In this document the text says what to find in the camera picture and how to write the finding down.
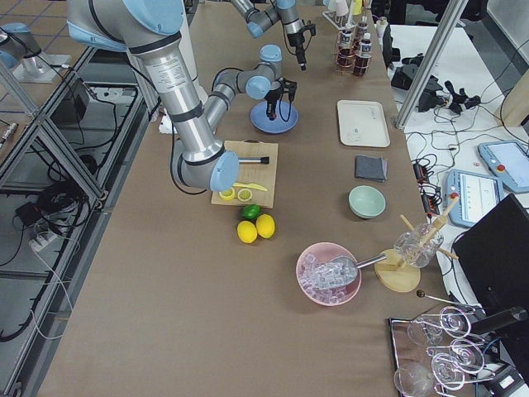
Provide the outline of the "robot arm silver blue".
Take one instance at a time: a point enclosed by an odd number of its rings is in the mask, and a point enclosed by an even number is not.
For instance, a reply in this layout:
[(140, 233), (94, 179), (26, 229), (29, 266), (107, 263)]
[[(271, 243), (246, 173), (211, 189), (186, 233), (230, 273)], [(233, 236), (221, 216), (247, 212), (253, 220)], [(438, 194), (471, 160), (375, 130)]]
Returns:
[(130, 52), (145, 67), (179, 135), (170, 158), (173, 180), (216, 192), (231, 188), (238, 179), (239, 159), (215, 137), (214, 130), (238, 93), (262, 99), (279, 84), (281, 49), (265, 45), (252, 70), (220, 74), (203, 102), (180, 50), (186, 22), (182, 2), (69, 1), (67, 13), (74, 40)]
[(271, 1), (264, 11), (255, 7), (252, 1), (230, 1), (245, 19), (247, 30), (254, 38), (261, 37), (273, 25), (280, 22), (288, 52), (297, 59), (301, 71), (307, 69), (306, 50), (311, 39), (317, 34), (316, 25), (305, 22), (299, 15), (294, 0)]

